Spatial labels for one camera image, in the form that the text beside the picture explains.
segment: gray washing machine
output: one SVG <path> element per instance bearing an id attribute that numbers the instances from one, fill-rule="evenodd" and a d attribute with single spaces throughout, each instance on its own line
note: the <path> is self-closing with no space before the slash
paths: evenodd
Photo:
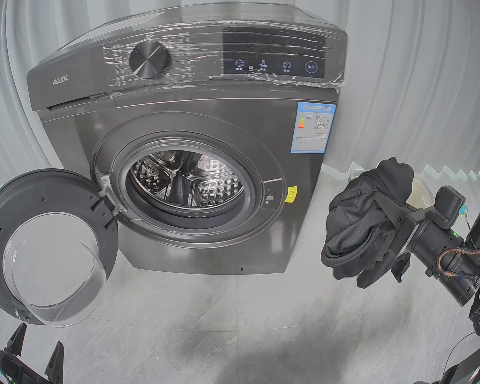
<path id="1" fill-rule="evenodd" d="M 0 191 L 1 307 L 37 324 L 81 320 L 117 248 L 141 269 L 284 272 L 346 45 L 345 32 L 296 7 L 220 3 L 115 21 L 39 63 L 27 77 L 31 105 L 65 170 L 30 172 Z M 65 249 L 87 255 L 75 267 L 83 277 L 64 276 L 70 288 L 41 305 L 26 298 L 32 283 L 20 274 L 46 268 L 28 255 L 55 260 Z"/>

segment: open door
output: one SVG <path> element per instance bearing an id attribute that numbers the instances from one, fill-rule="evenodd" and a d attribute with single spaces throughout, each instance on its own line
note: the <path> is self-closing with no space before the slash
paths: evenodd
<path id="1" fill-rule="evenodd" d="M 0 189 L 0 308 L 62 327 L 100 303 L 118 249 L 113 205 L 63 169 L 25 173 Z"/>

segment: door hinge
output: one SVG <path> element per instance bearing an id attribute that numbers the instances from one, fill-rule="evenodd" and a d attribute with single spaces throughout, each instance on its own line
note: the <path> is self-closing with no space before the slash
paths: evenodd
<path id="1" fill-rule="evenodd" d="M 127 212 L 127 209 L 123 206 L 120 200 L 115 195 L 112 189 L 112 183 L 110 180 L 109 175 L 100 175 L 98 177 L 98 181 L 102 190 L 98 193 L 98 196 L 104 197 L 106 196 L 107 199 L 113 204 L 114 208 L 112 210 L 112 214 L 116 216 L 119 212 Z"/>

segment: gray floor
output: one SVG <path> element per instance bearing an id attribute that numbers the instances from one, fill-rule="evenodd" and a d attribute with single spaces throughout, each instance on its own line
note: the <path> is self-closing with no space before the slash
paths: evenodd
<path id="1" fill-rule="evenodd" d="M 478 181 L 452 184 L 479 210 Z M 119 254 L 94 313 L 64 329 L 29 326 L 23 359 L 43 372 L 57 340 L 65 383 L 414 383 L 441 376 L 448 353 L 472 331 L 459 308 L 414 259 L 398 284 L 367 290 L 335 281 L 320 261 L 330 200 L 346 185 L 322 172 L 287 271 L 197 276 L 133 269 Z M 455 229 L 465 235 L 464 220 Z M 0 312 L 0 342 L 18 321 Z M 480 347 L 469 336 L 449 365 Z"/>

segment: energy label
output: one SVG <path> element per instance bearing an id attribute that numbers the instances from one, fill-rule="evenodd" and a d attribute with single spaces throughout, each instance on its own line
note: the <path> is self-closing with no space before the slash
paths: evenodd
<path id="1" fill-rule="evenodd" d="M 335 104 L 299 103 L 291 153 L 324 153 Z"/>

